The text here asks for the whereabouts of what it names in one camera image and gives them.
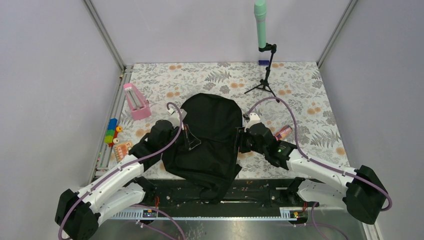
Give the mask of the black student backpack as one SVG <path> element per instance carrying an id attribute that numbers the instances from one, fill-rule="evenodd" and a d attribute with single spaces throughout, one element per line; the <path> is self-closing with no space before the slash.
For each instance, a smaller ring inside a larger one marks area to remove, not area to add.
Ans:
<path id="1" fill-rule="evenodd" d="M 235 150 L 241 108 L 232 99 L 207 93 L 191 96 L 181 108 L 186 112 L 184 125 L 200 143 L 188 149 L 181 133 L 161 160 L 167 172 L 203 188 L 199 200 L 217 204 L 241 170 Z"/>

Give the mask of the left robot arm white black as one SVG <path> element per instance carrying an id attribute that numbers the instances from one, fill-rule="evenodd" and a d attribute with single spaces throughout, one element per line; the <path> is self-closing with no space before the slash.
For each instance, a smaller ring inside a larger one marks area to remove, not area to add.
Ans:
<path id="1" fill-rule="evenodd" d="M 106 220 L 122 210 L 155 200 L 155 187 L 144 172 L 159 161 L 184 129 L 183 121 L 159 120 L 123 159 L 97 180 L 59 197 L 55 222 L 60 240 L 88 240 Z"/>

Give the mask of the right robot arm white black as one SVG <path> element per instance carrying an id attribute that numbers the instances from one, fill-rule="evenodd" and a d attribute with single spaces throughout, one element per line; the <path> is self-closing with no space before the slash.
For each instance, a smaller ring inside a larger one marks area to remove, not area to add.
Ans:
<path id="1" fill-rule="evenodd" d="M 324 163 L 303 156 L 295 144 L 278 140 L 261 122 L 237 131 L 238 152 L 256 152 L 277 168 L 309 176 L 295 177 L 286 188 L 293 206 L 317 202 L 346 210 L 358 221 L 373 225 L 388 199 L 376 173 L 362 165 L 359 169 Z"/>

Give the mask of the pink tube container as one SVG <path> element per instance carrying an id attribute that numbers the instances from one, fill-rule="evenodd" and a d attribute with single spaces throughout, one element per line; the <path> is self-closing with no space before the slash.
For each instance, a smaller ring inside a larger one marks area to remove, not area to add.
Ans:
<path id="1" fill-rule="evenodd" d="M 290 133 L 293 131 L 292 127 L 290 125 L 283 126 L 280 130 L 278 130 L 274 136 L 277 140 L 283 140 L 285 139 Z"/>

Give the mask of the pink metronome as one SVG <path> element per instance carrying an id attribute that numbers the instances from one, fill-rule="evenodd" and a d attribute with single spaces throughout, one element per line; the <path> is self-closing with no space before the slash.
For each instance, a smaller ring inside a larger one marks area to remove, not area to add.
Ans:
<path id="1" fill-rule="evenodd" d="M 134 121 L 146 119 L 152 115 L 149 101 L 132 83 L 123 85 L 128 107 Z"/>

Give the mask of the floral table mat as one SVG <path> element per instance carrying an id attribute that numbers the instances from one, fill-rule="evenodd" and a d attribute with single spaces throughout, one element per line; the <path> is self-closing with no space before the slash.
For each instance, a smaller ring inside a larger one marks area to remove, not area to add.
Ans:
<path id="1" fill-rule="evenodd" d="M 181 105 L 197 93 L 214 94 L 234 100 L 243 112 L 255 112 L 273 133 L 289 125 L 298 127 L 301 149 L 315 159 L 349 166 L 320 71 L 315 62 L 275 62 L 269 85 L 283 103 L 269 100 L 267 92 L 255 89 L 266 68 L 256 62 L 137 63 L 130 83 L 149 102 L 151 116 L 133 120 L 127 104 L 123 106 L 118 134 L 121 143 L 136 144 L 153 124 L 167 119 L 168 102 Z"/>

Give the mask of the orange snack packet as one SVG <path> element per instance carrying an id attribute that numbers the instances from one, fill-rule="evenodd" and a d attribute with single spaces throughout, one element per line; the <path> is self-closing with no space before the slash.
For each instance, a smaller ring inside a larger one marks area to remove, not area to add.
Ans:
<path id="1" fill-rule="evenodd" d="M 115 144 L 112 149 L 115 155 L 116 162 L 119 163 L 121 160 L 129 154 L 130 149 L 133 147 L 132 141 L 124 141 Z"/>

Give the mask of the colourful toy block train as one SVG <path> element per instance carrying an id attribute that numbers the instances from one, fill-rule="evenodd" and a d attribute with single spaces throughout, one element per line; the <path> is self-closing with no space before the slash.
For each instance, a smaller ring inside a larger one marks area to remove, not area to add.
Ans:
<path id="1" fill-rule="evenodd" d="M 118 124 L 118 119 L 111 118 L 108 122 L 103 142 L 108 147 L 113 147 L 114 145 L 119 143 L 117 136 L 118 136 L 118 133 L 122 131 L 123 131 L 123 128 Z"/>

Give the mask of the black tripod microphone stand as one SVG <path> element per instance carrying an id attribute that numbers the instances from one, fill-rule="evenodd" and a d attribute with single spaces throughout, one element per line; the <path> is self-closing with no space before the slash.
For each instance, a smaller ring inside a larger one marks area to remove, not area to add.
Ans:
<path id="1" fill-rule="evenodd" d="M 270 87 L 269 76 L 270 76 L 270 73 L 271 73 L 271 67 L 272 67 L 272 63 L 273 63 L 274 54 L 277 52 L 277 45 L 266 43 L 265 47 L 259 48 L 259 51 L 260 52 L 270 51 L 270 58 L 269 58 L 269 61 L 268 61 L 268 65 L 265 68 L 265 77 L 259 81 L 258 85 L 256 85 L 253 88 L 245 91 L 244 94 L 247 94 L 247 93 L 249 93 L 253 90 L 261 90 L 261 91 L 264 91 L 264 92 L 267 92 L 267 93 L 271 93 L 273 97 L 276 97 L 276 94 L 274 93 L 274 91 Z"/>

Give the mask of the small blue block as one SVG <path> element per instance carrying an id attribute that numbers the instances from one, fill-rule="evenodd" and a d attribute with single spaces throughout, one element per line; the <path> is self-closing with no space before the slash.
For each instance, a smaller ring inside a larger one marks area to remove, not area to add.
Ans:
<path id="1" fill-rule="evenodd" d="M 268 64 L 269 64 L 269 61 L 268 61 L 268 60 L 259 60 L 259 61 L 258 61 L 258 64 L 259 64 L 260 66 L 265 66 L 265 65 L 268 65 Z"/>

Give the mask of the green microphone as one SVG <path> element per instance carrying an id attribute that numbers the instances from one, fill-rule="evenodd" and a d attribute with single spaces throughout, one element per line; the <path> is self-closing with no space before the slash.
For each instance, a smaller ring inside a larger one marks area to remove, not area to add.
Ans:
<path id="1" fill-rule="evenodd" d="M 256 32 L 258 48 L 263 49 L 266 47 L 266 15 L 267 3 L 265 0 L 256 0 L 253 7 L 253 13 L 256 20 Z"/>

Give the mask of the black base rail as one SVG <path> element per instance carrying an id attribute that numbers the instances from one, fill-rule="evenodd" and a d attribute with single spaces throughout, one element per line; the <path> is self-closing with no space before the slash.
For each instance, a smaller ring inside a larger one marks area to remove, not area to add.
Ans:
<path id="1" fill-rule="evenodd" d="M 294 185 L 298 178 L 236 179 L 223 199 L 212 203 L 215 193 L 184 179 L 139 178 L 147 188 L 142 205 L 157 207 L 171 217 L 249 218 L 279 217 L 282 209 L 306 211 L 313 202 L 301 199 Z"/>

